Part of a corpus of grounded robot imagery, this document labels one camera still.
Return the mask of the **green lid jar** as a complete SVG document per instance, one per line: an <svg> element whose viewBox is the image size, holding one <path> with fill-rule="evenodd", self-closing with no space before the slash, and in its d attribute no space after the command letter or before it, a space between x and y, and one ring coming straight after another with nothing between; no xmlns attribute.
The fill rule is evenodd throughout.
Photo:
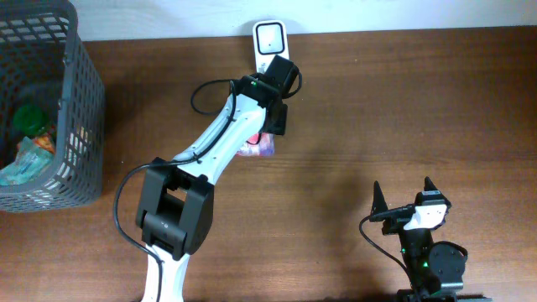
<svg viewBox="0 0 537 302"><path fill-rule="evenodd" d="M28 137L37 137L45 133L49 122L47 114L32 104L19 107L13 115L14 127Z"/></svg>

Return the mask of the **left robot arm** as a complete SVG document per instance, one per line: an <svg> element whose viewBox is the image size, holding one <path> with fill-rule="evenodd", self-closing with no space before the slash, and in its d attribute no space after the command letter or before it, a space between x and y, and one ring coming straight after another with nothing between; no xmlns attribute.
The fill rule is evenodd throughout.
<svg viewBox="0 0 537 302"><path fill-rule="evenodd" d="M149 164L135 216L148 254L143 300L183 299L190 256L211 229L217 180L253 135L284 134L284 100L300 85L299 68L276 55L265 72L229 82L225 104L189 148Z"/></svg>

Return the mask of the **red purple tissue pack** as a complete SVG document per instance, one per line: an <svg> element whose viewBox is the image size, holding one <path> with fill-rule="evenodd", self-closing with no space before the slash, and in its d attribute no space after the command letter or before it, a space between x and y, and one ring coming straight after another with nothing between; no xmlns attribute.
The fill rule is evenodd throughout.
<svg viewBox="0 0 537 302"><path fill-rule="evenodd" d="M240 147L237 155L245 157L272 156L274 151L274 135L256 133Z"/></svg>

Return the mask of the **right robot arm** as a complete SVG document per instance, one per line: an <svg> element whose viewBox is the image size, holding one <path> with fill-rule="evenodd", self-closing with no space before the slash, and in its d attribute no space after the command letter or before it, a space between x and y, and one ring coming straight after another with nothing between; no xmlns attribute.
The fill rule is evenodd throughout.
<svg viewBox="0 0 537 302"><path fill-rule="evenodd" d="M381 222L384 236L398 236L402 258L397 259L369 237L364 239L394 260L404 270L410 284L409 289L398 290L394 301L490 300L482 294L458 294L463 289L468 251L454 242L436 242L432 237L432 232L446 223L450 209L451 202L428 177L413 203L392 209L380 184L373 184L372 209L362 222Z"/></svg>

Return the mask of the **green wet wipes pack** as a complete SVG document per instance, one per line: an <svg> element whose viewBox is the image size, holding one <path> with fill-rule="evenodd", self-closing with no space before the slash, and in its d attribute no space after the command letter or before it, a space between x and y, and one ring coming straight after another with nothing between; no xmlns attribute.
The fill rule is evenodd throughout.
<svg viewBox="0 0 537 302"><path fill-rule="evenodd" d="M15 160L1 169L1 186L22 185L40 176L54 155L25 137L19 144Z"/></svg>

